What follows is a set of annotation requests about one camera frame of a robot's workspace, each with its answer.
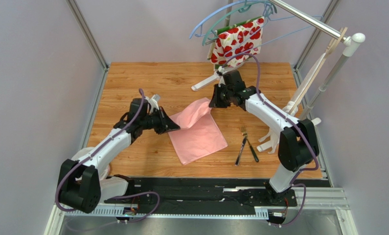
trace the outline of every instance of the wood surface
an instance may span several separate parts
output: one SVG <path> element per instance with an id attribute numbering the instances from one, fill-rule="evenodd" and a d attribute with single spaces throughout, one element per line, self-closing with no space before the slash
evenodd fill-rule
<path id="1" fill-rule="evenodd" d="M 145 95 L 159 94 L 159 105 L 171 116 L 181 112 L 191 102 L 213 95 L 213 85 L 197 92 L 191 86 L 211 76 L 210 63 L 112 63 L 88 146 L 96 146 L 110 132 L 120 117 L 129 111 L 133 98 L 140 97 L 138 88 Z M 247 86 L 256 85 L 256 65 L 246 63 L 239 69 Z M 262 93 L 280 108 L 283 108 L 296 90 L 290 64 L 262 63 Z M 226 177 L 226 178 L 270 178 L 278 168 L 277 151 L 274 154 L 258 152 L 258 139 L 268 132 L 268 127 L 257 117 L 239 107 L 212 109 L 211 114 L 228 142 L 228 147 L 182 165 L 175 153 L 168 134 L 157 135 L 146 130 L 131 146 L 122 151 L 111 162 L 111 174 L 146 177 Z M 259 162 L 253 159 L 246 145 L 241 163 L 235 166 L 242 134 L 240 126 L 246 125 L 251 144 Z M 321 172 L 305 171 L 300 178 L 321 178 Z"/>

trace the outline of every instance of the pink napkin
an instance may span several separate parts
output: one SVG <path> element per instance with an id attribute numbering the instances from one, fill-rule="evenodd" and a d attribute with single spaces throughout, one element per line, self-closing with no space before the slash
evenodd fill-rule
<path id="1" fill-rule="evenodd" d="M 181 130 L 168 132 L 180 162 L 185 165 L 228 146 L 209 108 L 210 99 L 194 101 L 170 116 Z"/>

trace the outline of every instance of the floral cloth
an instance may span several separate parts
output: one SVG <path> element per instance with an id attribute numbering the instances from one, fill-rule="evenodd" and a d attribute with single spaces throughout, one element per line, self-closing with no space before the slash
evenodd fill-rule
<path id="1" fill-rule="evenodd" d="M 219 34 L 218 38 L 216 39 L 216 42 L 212 44 L 212 46 L 214 45 L 214 48 L 210 56 L 211 63 L 215 65 L 222 65 L 230 57 L 242 52 L 250 53 L 253 55 L 259 54 L 261 51 L 261 47 L 254 47 L 261 44 L 263 25 L 264 18 L 261 17 L 252 22 L 246 23 L 244 25 L 238 26 L 236 28 L 230 29 L 226 32 Z M 231 51 L 233 48 L 237 48 L 240 44 L 242 45 L 238 49 Z M 235 59 L 231 60 L 228 65 L 230 67 L 235 67 L 247 60 L 248 58 L 249 56 L 247 55 L 237 56 Z"/>

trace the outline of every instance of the gray wall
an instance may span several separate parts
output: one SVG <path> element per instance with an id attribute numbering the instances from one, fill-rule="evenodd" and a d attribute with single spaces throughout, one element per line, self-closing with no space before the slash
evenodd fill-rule
<path id="1" fill-rule="evenodd" d="M 43 234 L 101 78 L 64 0 L 0 0 L 0 234 Z"/>
<path id="2" fill-rule="evenodd" d="M 359 233 L 389 234 L 389 1 L 343 0 L 329 24 L 366 35 L 313 112 L 322 119 L 329 173 L 344 187 Z M 328 42 L 327 36 L 318 41 L 302 75 Z M 328 59 L 311 94 L 343 48 Z"/>
<path id="3" fill-rule="evenodd" d="M 77 0 L 92 33 L 108 62 L 207 62 L 210 46 L 203 38 L 188 39 L 193 28 L 209 14 L 226 5 L 228 0 Z M 311 15 L 322 15 L 330 0 L 285 0 Z M 231 22 L 238 23 L 261 16 L 262 4 L 246 13 L 235 13 Z M 226 11 L 210 19 L 206 32 Z M 272 18 L 290 16 L 278 8 Z M 307 26 L 297 18 L 270 22 L 265 26 L 263 41 Z M 261 62 L 294 64 L 312 34 L 308 28 L 262 47 Z"/>

